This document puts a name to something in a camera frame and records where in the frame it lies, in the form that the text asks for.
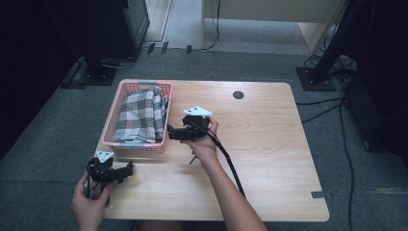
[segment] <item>plastic basket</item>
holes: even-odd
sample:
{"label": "plastic basket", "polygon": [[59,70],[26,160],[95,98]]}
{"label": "plastic basket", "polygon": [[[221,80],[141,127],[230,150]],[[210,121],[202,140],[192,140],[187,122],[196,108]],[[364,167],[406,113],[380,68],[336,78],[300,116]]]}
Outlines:
{"label": "plastic basket", "polygon": [[[168,95],[168,104],[166,111],[165,131],[162,142],[156,143],[129,143],[129,142],[113,142],[116,125],[119,119],[120,108],[124,99],[135,91],[148,89],[151,86],[159,86],[162,89],[161,97]],[[167,121],[170,111],[172,85],[169,82],[152,81],[152,80],[122,80],[117,87],[114,102],[105,122],[105,127],[102,132],[101,142],[108,145],[114,153],[163,153],[166,148],[167,137]]]}

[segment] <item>wrist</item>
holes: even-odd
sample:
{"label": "wrist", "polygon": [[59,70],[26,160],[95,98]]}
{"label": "wrist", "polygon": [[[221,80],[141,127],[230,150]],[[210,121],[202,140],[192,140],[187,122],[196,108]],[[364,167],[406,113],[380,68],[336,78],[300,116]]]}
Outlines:
{"label": "wrist", "polygon": [[201,166],[204,168],[204,170],[207,171],[208,174],[216,169],[222,168],[221,163],[218,159],[201,161]]}

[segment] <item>plaid cloth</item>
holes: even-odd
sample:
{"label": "plaid cloth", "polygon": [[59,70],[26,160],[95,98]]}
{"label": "plaid cloth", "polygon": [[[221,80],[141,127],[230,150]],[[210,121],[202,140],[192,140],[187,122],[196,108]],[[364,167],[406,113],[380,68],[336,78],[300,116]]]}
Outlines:
{"label": "plaid cloth", "polygon": [[163,138],[168,96],[157,86],[127,96],[120,109],[113,141],[156,142]]}

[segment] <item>forearm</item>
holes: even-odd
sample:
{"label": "forearm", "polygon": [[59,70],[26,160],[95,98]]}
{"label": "forearm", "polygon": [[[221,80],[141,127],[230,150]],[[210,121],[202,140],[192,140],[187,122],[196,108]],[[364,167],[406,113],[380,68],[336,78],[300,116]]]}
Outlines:
{"label": "forearm", "polygon": [[219,162],[204,164],[203,167],[213,185],[228,230],[267,230]]}

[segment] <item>wooden table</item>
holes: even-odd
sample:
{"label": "wooden table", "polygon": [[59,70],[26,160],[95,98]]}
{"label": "wooden table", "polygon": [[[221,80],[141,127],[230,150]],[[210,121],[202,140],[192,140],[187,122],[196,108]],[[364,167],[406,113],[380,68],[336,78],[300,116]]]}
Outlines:
{"label": "wooden table", "polygon": [[[347,3],[348,0],[222,0],[219,18],[298,22],[313,54],[333,23],[340,22]],[[205,47],[205,19],[217,18],[217,7],[218,0],[202,0],[202,48]]]}
{"label": "wooden table", "polygon": [[[214,113],[218,137],[231,155],[246,197],[263,221],[327,221],[329,212],[291,87],[284,83],[169,81],[169,123],[182,127],[183,110]],[[243,99],[233,93],[240,90]],[[98,144],[98,149],[108,150]],[[115,155],[114,168],[134,161],[134,175],[115,184],[105,218],[222,220],[211,183],[191,150],[168,140],[160,158]],[[218,158],[234,178],[222,153]]]}

